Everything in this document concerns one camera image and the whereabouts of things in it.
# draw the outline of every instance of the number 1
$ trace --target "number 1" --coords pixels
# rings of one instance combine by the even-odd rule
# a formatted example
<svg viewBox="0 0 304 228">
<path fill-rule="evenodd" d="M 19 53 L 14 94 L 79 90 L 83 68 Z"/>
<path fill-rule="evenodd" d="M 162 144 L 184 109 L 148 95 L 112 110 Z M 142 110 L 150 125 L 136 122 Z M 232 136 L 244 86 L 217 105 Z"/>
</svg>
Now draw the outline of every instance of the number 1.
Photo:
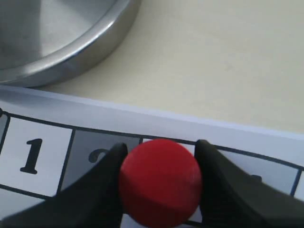
<svg viewBox="0 0 304 228">
<path fill-rule="evenodd" d="M 40 152 L 40 147 L 42 145 L 42 139 L 30 140 L 27 141 L 27 144 L 31 145 L 28 153 L 28 159 L 27 162 L 25 163 L 25 166 L 20 168 L 20 171 L 31 174 L 37 174 L 37 170 L 35 170 L 35 166 Z"/>
</svg>

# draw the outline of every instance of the stainless steel bowl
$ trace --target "stainless steel bowl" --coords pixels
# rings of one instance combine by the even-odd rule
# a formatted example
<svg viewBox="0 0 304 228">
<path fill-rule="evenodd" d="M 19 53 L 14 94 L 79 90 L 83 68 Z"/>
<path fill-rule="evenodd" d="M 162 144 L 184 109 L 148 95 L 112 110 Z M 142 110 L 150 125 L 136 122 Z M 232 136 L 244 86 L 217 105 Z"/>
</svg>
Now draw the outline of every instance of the stainless steel bowl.
<svg viewBox="0 0 304 228">
<path fill-rule="evenodd" d="M 140 0 L 0 0 L 0 84 L 41 86 L 111 53 Z"/>
</svg>

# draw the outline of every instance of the red ball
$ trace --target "red ball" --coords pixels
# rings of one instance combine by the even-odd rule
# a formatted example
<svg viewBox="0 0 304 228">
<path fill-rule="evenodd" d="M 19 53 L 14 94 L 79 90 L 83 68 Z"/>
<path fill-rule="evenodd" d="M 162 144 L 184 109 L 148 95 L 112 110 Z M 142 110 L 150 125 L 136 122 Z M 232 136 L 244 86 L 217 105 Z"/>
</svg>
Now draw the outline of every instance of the red ball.
<svg viewBox="0 0 304 228">
<path fill-rule="evenodd" d="M 125 158 L 119 194 L 126 212 L 150 228 L 185 222 L 200 202 L 202 178 L 193 155 L 165 139 L 144 142 Z"/>
</svg>

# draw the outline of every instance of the paper sheet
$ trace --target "paper sheet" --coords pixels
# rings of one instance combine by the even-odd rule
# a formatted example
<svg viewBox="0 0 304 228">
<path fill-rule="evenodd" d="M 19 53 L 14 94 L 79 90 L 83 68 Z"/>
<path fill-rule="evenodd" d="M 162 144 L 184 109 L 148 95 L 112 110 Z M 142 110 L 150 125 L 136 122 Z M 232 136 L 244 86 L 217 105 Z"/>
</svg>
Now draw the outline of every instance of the paper sheet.
<svg viewBox="0 0 304 228">
<path fill-rule="evenodd" d="M 122 104 L 0 86 L 0 218 L 64 190 L 102 157 L 96 149 L 170 138 L 194 152 L 206 139 L 240 168 L 304 200 L 304 135 Z M 29 157 L 35 158 L 27 163 Z M 201 220 L 200 212 L 189 224 Z M 141 227 L 124 216 L 121 227 Z"/>
</svg>

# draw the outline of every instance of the table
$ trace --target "table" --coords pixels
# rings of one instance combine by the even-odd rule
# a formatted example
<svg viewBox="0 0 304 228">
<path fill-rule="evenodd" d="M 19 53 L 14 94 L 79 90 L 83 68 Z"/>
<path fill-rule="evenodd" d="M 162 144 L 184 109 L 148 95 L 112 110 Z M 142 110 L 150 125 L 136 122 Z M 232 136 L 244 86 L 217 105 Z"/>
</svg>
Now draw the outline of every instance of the table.
<svg viewBox="0 0 304 228">
<path fill-rule="evenodd" d="M 39 89 L 304 132 L 304 1 L 143 0 L 105 61 Z"/>
</svg>

